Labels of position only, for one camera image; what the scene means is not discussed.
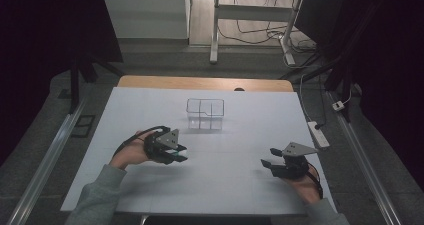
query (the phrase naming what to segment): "wall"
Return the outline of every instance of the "wall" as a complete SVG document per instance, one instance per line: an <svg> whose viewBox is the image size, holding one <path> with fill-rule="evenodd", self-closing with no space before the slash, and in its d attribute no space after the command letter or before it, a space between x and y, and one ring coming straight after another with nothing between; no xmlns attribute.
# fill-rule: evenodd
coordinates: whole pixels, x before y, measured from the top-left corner
<svg viewBox="0 0 424 225"><path fill-rule="evenodd" d="M105 0L118 38L187 39L187 0Z"/></svg>

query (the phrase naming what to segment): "metal bar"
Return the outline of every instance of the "metal bar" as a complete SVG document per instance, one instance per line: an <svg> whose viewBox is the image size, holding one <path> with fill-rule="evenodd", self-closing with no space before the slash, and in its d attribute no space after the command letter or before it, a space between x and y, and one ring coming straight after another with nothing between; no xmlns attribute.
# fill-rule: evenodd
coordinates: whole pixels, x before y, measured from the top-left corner
<svg viewBox="0 0 424 225"><path fill-rule="evenodd" d="M218 62L218 15L219 15L219 0L215 0L214 15L213 15L213 30L211 56L209 62L216 64Z"/></svg>
<svg viewBox="0 0 424 225"><path fill-rule="evenodd" d="M25 224L63 150L63 147L66 144L66 141L68 140L68 137L71 134L72 128L77 122L78 117L88 100L88 95L91 89L92 85L87 84L84 96L82 97L79 105L76 107L74 113L68 114L65 118L7 224Z"/></svg>
<svg viewBox="0 0 424 225"><path fill-rule="evenodd" d="M220 5L219 19L288 22L291 8Z"/></svg>
<svg viewBox="0 0 424 225"><path fill-rule="evenodd" d="M286 31L284 32L284 36L279 39L280 44L281 44L281 48L283 49L283 52L284 52L284 57L286 58L287 65L289 65L289 66L296 65L296 63L293 59L293 55L291 53L291 49L288 45L288 41L290 39L290 34L291 34L292 29L293 29L294 22L296 21L297 14L299 12L299 8L300 8L301 3L302 3L302 0L296 0L296 2L294 3L294 7L292 9L290 19L288 20L288 23L287 23Z"/></svg>
<svg viewBox="0 0 424 225"><path fill-rule="evenodd" d="M336 95L332 95L330 92L327 92L327 96L331 104L336 102L336 100L333 98ZM362 145L356 136L352 125L347 123L343 115L340 113L337 114L337 118L339 120L340 126L343 129L343 132L346 135L349 145L352 148L352 152L355 155L356 161L358 162L358 165L364 174L365 180L367 181L371 192L374 194L374 197L378 206L380 207L381 213L386 220L386 223L390 225L402 224L399 215L397 214L397 211L393 206L392 201L390 200L390 197L387 195L386 189L378 179L377 173L375 172L366 152L362 148Z"/></svg>

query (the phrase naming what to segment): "dark wall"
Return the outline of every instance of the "dark wall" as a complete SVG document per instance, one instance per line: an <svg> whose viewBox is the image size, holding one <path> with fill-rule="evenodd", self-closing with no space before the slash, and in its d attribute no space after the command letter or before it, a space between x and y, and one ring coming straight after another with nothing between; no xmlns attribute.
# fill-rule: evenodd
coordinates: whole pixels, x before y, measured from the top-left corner
<svg viewBox="0 0 424 225"><path fill-rule="evenodd" d="M49 94L51 79L85 52L122 61L104 0L0 0L0 162Z"/></svg>
<svg viewBox="0 0 424 225"><path fill-rule="evenodd" d="M363 113L424 190L423 1L384 0L360 41L354 80Z"/></svg>

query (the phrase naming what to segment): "human hand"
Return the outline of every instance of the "human hand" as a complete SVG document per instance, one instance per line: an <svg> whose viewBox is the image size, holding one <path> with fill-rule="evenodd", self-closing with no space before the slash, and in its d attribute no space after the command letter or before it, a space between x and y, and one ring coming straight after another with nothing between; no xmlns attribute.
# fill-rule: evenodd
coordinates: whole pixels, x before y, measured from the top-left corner
<svg viewBox="0 0 424 225"><path fill-rule="evenodd" d="M125 170L129 164L140 164L149 161L150 159L144 152L144 139L153 133L154 131L147 132L130 142L112 158L109 165Z"/></svg>
<svg viewBox="0 0 424 225"><path fill-rule="evenodd" d="M319 180L318 172L317 170L309 164L309 172ZM292 186L297 194L302 198L302 200L306 204L312 204L319 202L321 200L318 192L318 187L315 184L314 181L308 176L303 176L298 179L283 179L286 181L290 186Z"/></svg>

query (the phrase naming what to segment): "gray surface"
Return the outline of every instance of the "gray surface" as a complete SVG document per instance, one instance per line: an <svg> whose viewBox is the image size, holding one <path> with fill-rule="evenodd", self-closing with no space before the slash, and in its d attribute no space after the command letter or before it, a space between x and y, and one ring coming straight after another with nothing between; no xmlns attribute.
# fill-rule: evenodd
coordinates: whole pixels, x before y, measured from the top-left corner
<svg viewBox="0 0 424 225"><path fill-rule="evenodd" d="M209 54L198 48L166 46L147 48L144 46L141 52L147 51L147 53L138 55L134 53L136 45L126 48L132 49L132 53L124 54L125 66L119 66L131 74L275 79L287 71L282 63L281 54L277 55L278 52L261 49L240 52L237 49L223 48L219 64L210 66L208 64ZM161 49L167 50L168 53L158 52L162 51ZM96 66L96 69L100 75L95 86L96 92L93 93L91 102L88 103L83 114L95 115L96 121L98 121L111 88L117 84L118 79L102 68ZM317 79L314 79L306 83L302 90L309 115L320 123L323 121L322 108L316 82ZM51 94L43 109L22 138L15 152L0 168L0 224L5 224L9 219L10 213L19 201L18 199L68 112L69 100L57 99L61 88L68 87L67 74L53 79ZM406 171L390 145L362 116L358 106L359 101L359 97L352 98L352 125L361 142L364 143L384 187L392 198L404 224L423 224L423 192ZM331 144L331 148L320 153L319 156L326 171L337 209L345 213L351 224L385 224L328 104L326 111L327 124L322 130ZM66 214L63 215L62 212L59 212L59 205L78 170L89 141L90 136L88 138L71 138L68 141L43 190L41 199L34 208L35 212L29 217L28 224L60 224L61 219L66 217ZM37 214L37 211L48 211L48 214L40 215ZM120 224L118 220L128 219L130 222L127 224L137 224L139 221L138 216L127 214L119 214L115 218L117 219L115 224ZM305 221L304 218L284 218L282 220L285 220L284 224L304 224L302 221Z"/></svg>

